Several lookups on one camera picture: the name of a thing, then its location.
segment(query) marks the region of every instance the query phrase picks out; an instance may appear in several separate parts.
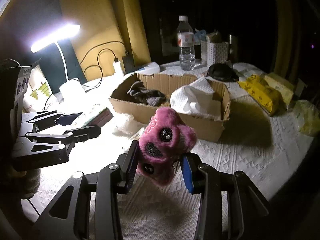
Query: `patterned tablecloth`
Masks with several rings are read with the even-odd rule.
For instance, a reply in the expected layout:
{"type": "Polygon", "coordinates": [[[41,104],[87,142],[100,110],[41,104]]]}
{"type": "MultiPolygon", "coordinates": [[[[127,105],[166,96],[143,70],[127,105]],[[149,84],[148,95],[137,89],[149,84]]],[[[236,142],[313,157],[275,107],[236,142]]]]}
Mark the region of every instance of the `patterned tablecloth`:
{"type": "MultiPolygon", "coordinates": [[[[236,64],[239,70],[255,67],[236,64]]],[[[187,72],[200,76],[206,68],[187,72]]],[[[178,65],[165,66],[163,73],[182,75],[178,65]]],[[[113,77],[103,79],[101,86],[87,95],[91,100],[106,104],[112,109],[107,95],[116,87],[113,77]]],[[[305,157],[312,137],[297,131],[292,113],[280,112],[269,117],[258,104],[239,88],[237,83],[225,83],[231,95],[230,120],[219,143],[198,140],[192,152],[202,162],[218,171],[234,173],[244,171],[263,195],[270,199],[297,170],[305,157]]],[[[110,121],[102,128],[98,138],[76,144],[68,163],[43,168],[38,193],[31,199],[42,212],[65,181],[75,172],[85,174],[97,172],[116,161],[123,149],[130,145],[127,137],[112,134],[114,123],[110,121]]],[[[68,127],[56,127],[61,132],[68,127]]],[[[90,225],[94,228],[94,201],[92,194],[90,225]]],[[[181,170],[171,185],[160,188],[150,180],[137,176],[128,195],[118,195],[119,214],[124,239],[193,239],[200,196],[190,195],[184,186],[181,170]]],[[[226,228],[227,199],[222,194],[223,228],[226,228]]],[[[29,203],[22,201],[25,214],[32,220],[37,216],[29,203]]]]}

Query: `open cardboard box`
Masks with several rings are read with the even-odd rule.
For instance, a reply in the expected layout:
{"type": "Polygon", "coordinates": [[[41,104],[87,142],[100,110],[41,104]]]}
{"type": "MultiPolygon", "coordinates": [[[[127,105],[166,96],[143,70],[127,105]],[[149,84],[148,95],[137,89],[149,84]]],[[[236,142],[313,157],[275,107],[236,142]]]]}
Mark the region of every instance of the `open cardboard box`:
{"type": "MultiPolygon", "coordinates": [[[[143,75],[135,73],[125,79],[111,94],[110,102],[114,110],[117,113],[132,114],[138,122],[148,124],[158,107],[138,103],[133,97],[127,94],[131,85],[138,80],[141,80],[146,88],[159,90],[164,93],[167,98],[170,98],[172,92],[181,86],[194,82],[197,80],[197,77],[193,75],[143,75]]],[[[189,114],[179,115],[186,125],[196,130],[199,139],[217,142],[224,129],[224,122],[229,119],[230,95],[227,87],[223,83],[215,81],[208,82],[215,91],[212,100],[221,102],[221,121],[189,114]]],[[[170,106],[170,103],[165,102],[161,106],[170,106]]]]}

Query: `bottle cap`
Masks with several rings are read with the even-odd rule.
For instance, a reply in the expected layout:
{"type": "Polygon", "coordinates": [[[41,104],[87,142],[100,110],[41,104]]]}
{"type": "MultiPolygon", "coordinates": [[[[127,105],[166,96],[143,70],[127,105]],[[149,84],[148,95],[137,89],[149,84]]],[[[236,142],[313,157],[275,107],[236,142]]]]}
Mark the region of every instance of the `bottle cap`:
{"type": "Polygon", "coordinates": [[[180,15],[180,16],[179,16],[179,21],[187,22],[187,21],[188,21],[188,16],[186,16],[186,15],[180,15]]]}

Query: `stuffed animal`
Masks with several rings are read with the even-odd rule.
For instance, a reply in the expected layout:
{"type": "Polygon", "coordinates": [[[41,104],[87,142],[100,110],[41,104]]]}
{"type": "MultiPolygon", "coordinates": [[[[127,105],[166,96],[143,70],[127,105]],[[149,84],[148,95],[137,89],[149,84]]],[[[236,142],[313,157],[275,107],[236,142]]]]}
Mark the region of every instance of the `stuffed animal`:
{"type": "Polygon", "coordinates": [[[159,186],[170,184],[174,177],[173,163],[189,152],[196,141],[195,130],[186,126],[174,109],[157,109],[139,139],[137,172],[159,186]]]}

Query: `crumpled white tissue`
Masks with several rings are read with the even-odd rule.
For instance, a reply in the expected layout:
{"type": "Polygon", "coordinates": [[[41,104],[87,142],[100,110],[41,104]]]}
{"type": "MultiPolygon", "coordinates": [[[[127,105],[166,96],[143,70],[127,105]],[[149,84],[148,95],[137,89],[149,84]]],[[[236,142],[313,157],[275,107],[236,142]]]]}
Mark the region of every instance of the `crumpled white tissue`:
{"type": "Polygon", "coordinates": [[[221,102],[212,100],[214,90],[205,77],[175,90],[170,106],[178,113],[193,114],[221,120],[221,102]]]}

